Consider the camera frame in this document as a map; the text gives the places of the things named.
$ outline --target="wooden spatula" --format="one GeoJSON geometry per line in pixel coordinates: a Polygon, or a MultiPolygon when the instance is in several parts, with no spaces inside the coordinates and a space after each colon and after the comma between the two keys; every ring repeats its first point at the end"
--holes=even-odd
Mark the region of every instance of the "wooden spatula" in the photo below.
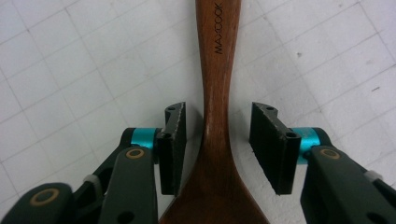
{"type": "Polygon", "coordinates": [[[233,162],[228,98],[241,0],[196,0],[205,126],[198,159],[162,224],[268,223],[233,162]]]}

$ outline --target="engraved brand name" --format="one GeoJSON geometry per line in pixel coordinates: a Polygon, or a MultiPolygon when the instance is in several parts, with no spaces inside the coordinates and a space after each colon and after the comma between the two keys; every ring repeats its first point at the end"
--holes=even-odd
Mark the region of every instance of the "engraved brand name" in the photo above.
{"type": "Polygon", "coordinates": [[[215,53],[222,54],[222,44],[221,44],[221,30],[222,30],[222,3],[215,3],[215,53]]]}

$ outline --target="metallic blue part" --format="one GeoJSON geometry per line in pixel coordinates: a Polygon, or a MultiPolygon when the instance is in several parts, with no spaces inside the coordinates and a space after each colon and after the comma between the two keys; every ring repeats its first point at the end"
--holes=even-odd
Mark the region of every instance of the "metallic blue part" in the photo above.
{"type": "Polygon", "coordinates": [[[314,146],[320,146],[320,139],[313,128],[292,128],[301,136],[300,152],[297,160],[298,164],[307,164],[308,160],[303,157],[305,152],[310,151],[314,146]]]}
{"type": "Polygon", "coordinates": [[[132,134],[131,144],[154,149],[155,128],[136,128],[132,134]]]}

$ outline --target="wood grain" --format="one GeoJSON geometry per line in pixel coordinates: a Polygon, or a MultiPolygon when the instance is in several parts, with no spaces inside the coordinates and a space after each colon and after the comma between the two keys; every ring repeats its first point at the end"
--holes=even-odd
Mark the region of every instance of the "wood grain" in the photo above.
{"type": "Polygon", "coordinates": [[[233,162],[228,102],[240,0],[196,0],[204,84],[204,134],[189,180],[162,224],[268,223],[233,162]]]}

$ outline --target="brown wooden utensil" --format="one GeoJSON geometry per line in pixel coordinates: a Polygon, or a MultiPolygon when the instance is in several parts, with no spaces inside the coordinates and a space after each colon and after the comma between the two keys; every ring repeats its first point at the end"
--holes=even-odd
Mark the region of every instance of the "brown wooden utensil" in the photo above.
{"type": "Polygon", "coordinates": [[[228,101],[241,0],[196,0],[204,135],[191,176],[162,224],[268,223],[233,162],[228,101]]]}

